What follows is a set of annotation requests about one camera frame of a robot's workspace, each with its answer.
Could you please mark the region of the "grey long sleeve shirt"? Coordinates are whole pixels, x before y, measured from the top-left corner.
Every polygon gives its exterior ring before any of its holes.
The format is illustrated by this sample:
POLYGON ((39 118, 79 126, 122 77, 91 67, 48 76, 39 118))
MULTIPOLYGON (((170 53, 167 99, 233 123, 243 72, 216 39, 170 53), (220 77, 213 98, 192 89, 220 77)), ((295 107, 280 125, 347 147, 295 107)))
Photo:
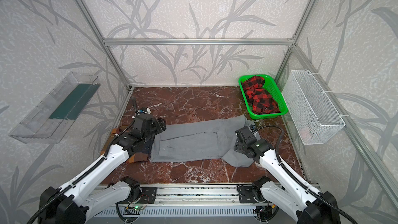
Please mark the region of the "grey long sleeve shirt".
POLYGON ((234 150, 235 131, 255 122, 244 115, 194 123, 173 124, 155 136, 151 162, 189 162, 222 159, 233 167, 249 167, 254 161, 234 150))

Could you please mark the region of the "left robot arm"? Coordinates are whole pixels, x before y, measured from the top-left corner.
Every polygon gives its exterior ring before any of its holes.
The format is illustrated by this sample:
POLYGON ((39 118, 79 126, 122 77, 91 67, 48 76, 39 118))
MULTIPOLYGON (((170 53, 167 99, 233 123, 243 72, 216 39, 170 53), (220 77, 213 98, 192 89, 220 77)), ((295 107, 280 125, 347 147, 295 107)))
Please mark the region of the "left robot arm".
POLYGON ((137 113, 124 132, 118 134, 95 160, 59 188, 49 187, 40 196, 39 209, 30 224, 85 224, 114 204, 136 202, 142 197, 140 183, 130 177, 94 194, 93 190, 119 165, 142 150, 151 148, 156 135, 166 130, 165 120, 137 113))

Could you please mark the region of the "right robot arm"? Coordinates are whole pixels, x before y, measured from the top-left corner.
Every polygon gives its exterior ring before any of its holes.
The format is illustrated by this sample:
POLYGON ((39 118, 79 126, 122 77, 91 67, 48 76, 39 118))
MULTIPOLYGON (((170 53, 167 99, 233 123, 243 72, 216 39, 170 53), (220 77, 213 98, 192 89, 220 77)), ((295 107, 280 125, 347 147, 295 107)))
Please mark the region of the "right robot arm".
POLYGON ((336 199, 322 193, 280 157, 277 148, 265 139, 257 139, 249 127, 235 131, 237 140, 234 150, 244 154, 270 172, 281 187, 271 179, 261 179, 253 184, 257 187, 257 200, 269 201, 283 210, 298 224, 340 224, 341 218, 331 205, 336 199))

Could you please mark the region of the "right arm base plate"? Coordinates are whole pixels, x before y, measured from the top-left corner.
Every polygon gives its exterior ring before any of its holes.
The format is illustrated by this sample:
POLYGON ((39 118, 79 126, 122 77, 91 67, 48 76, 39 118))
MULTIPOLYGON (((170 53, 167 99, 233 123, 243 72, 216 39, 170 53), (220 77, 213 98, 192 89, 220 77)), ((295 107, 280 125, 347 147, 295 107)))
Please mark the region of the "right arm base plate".
POLYGON ((264 203, 266 200, 258 187, 237 185, 240 203, 264 203))

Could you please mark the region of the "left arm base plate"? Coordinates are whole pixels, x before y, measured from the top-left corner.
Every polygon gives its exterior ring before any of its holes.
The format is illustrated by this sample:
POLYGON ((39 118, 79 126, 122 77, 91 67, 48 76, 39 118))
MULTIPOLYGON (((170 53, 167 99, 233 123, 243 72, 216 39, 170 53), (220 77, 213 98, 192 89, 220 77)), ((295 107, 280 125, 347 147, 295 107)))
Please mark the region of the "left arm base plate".
POLYGON ((142 187, 140 197, 133 204, 154 204, 157 195, 157 187, 142 187))

